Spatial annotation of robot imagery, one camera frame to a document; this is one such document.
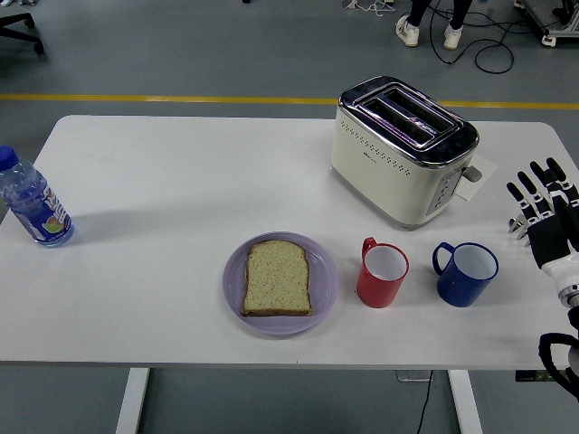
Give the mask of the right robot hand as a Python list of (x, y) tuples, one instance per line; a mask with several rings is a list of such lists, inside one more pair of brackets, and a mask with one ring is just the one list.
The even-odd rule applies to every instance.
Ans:
[(578, 188), (553, 158), (546, 167), (529, 164), (534, 178), (519, 172), (519, 184), (507, 189), (521, 214), (510, 221), (509, 230), (526, 238), (535, 263), (555, 283), (566, 307), (578, 306)]

